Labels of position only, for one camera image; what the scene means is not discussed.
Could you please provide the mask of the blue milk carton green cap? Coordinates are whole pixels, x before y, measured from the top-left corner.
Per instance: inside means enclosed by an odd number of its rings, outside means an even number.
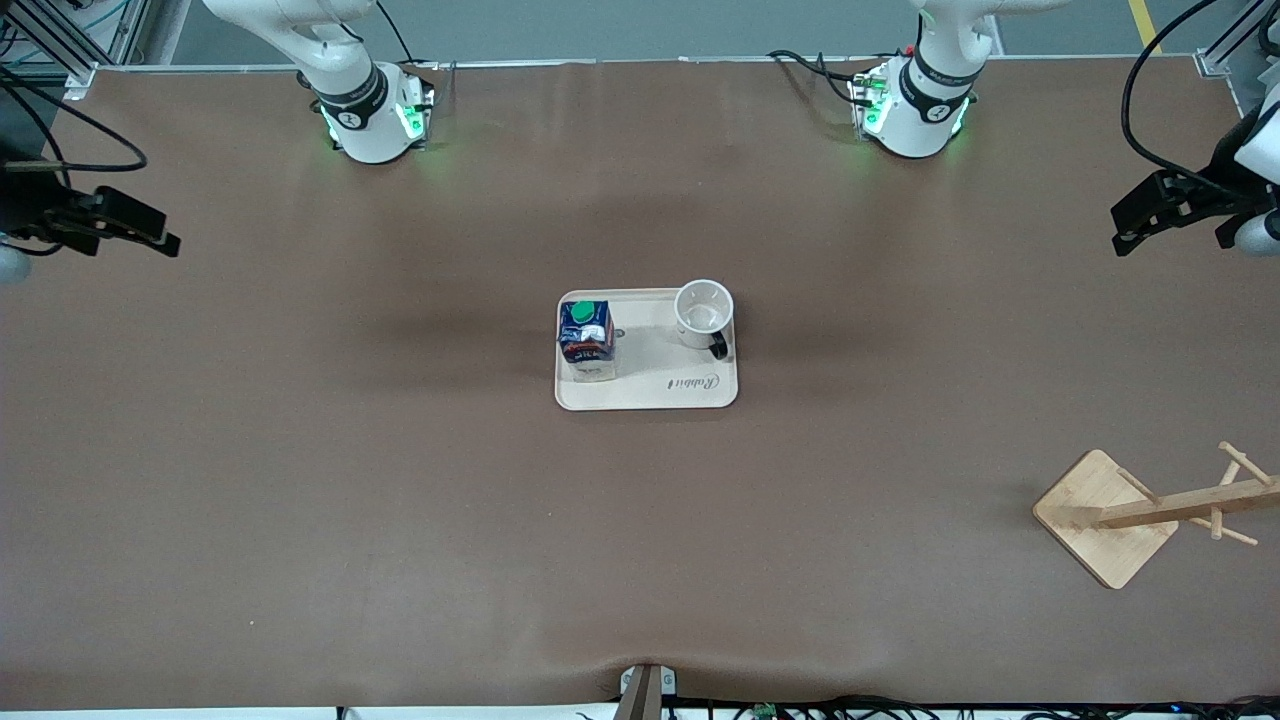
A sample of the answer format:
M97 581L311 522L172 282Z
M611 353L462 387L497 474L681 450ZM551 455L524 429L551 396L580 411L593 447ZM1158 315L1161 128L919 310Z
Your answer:
M608 301L586 299L561 304L557 345L573 380L613 380L617 377L616 341Z

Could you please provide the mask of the white mug with black handle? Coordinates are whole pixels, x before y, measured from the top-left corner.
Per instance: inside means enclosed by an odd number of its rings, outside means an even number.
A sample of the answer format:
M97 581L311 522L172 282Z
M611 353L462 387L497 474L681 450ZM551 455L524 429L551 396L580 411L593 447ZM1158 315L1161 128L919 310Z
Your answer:
M676 332L682 345L704 351L714 360L730 355L727 332L733 320L735 301L719 282L695 279L675 295Z

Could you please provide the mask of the cream tray with rabbit print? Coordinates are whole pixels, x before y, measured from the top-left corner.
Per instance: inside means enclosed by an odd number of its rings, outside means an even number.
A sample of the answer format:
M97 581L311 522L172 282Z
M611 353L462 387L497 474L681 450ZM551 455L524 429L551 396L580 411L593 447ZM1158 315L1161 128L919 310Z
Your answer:
M573 380L556 355L554 396L570 411L718 409L739 393L735 316L730 355L717 361L682 345L676 332L675 295L680 288L573 290L562 302L599 299L611 304L616 332L617 377Z

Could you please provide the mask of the wooden mug stand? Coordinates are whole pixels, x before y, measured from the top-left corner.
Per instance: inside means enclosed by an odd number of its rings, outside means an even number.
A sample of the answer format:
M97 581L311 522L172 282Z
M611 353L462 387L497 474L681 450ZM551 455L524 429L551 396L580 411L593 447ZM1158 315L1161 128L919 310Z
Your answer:
M1280 509L1280 473L1234 445L1217 484L1160 495L1101 448L1083 454L1033 505L1033 518L1105 588L1124 588L1184 525L1256 547L1233 514Z

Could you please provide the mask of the aluminium frame post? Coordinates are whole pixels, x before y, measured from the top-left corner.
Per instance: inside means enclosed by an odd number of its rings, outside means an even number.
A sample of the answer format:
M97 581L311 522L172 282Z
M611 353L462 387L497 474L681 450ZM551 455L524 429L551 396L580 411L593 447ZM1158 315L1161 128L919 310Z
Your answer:
M1222 81L1240 117L1280 87L1280 10L1277 0L1240 0L1230 24L1193 54L1197 73Z
M136 60L156 0L3 0L0 68L83 99L100 70Z

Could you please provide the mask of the grey metal table bracket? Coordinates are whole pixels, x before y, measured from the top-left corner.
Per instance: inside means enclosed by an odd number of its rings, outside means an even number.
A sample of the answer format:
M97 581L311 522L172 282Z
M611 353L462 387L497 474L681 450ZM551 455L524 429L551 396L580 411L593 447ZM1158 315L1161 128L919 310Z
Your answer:
M672 667L637 664L622 671L620 701L612 720L678 720L669 702L678 697Z

